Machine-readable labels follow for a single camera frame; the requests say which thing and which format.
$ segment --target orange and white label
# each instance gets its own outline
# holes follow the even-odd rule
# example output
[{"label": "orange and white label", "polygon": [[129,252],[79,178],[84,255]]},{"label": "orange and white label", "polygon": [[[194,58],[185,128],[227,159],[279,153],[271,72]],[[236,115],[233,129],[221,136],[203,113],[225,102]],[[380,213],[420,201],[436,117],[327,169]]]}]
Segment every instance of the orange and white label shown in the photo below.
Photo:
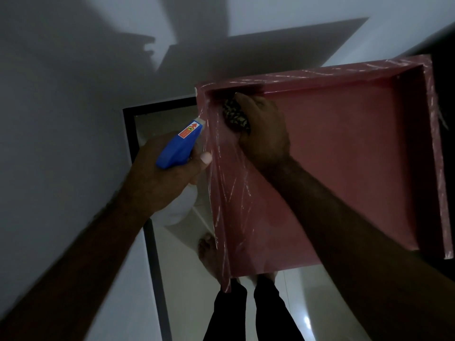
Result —
[{"label": "orange and white label", "polygon": [[181,137],[182,139],[184,139],[185,137],[190,135],[190,133],[199,126],[201,126],[199,123],[193,122],[189,126],[187,126],[184,130],[180,131],[178,136]]}]

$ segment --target bare foot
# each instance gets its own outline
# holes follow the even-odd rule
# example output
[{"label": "bare foot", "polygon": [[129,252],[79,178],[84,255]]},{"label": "bare foot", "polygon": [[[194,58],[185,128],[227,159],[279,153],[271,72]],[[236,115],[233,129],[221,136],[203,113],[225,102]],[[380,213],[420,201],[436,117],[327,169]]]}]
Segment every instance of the bare foot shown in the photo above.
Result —
[{"label": "bare foot", "polygon": [[269,280],[272,280],[273,283],[275,283],[275,278],[277,276],[278,272],[274,271],[273,273],[264,273],[264,274],[258,274],[258,275],[251,275],[249,276],[250,280],[253,281],[254,286],[258,284],[258,278],[259,276],[266,277]]},{"label": "bare foot", "polygon": [[215,278],[221,285],[221,268],[218,263],[217,246],[215,238],[210,233],[207,233],[199,240],[197,244],[197,254],[205,269]]}]

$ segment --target person's left arm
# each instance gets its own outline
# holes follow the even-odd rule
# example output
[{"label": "person's left arm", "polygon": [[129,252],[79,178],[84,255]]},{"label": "person's left arm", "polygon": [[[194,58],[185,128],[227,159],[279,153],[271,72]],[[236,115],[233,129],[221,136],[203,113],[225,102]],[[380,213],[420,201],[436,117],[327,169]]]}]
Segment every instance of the person's left arm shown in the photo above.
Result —
[{"label": "person's left arm", "polygon": [[146,220],[167,206],[212,157],[183,166],[155,161],[168,136],[143,146],[118,195],[0,322],[1,340],[82,340]]}]

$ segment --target trousers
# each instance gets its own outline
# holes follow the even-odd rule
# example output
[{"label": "trousers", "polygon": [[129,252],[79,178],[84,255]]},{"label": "trousers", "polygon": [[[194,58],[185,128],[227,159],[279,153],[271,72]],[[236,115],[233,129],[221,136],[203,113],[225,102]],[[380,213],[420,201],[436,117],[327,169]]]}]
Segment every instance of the trousers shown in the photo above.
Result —
[{"label": "trousers", "polygon": [[[256,333],[259,341],[304,341],[272,280],[259,275],[254,290]],[[204,341],[245,340],[247,289],[231,280],[231,292],[220,290]]]}]

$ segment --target person's right arm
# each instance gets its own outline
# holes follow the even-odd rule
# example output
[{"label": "person's right arm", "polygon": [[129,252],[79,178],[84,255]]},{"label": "person's right arm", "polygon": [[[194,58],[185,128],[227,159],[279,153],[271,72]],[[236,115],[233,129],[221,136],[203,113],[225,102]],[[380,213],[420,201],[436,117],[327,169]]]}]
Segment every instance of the person's right arm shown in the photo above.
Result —
[{"label": "person's right arm", "polygon": [[455,283],[375,228],[289,154],[284,116],[236,94],[250,134],[240,146],[291,207],[342,297],[372,340],[454,340]]}]

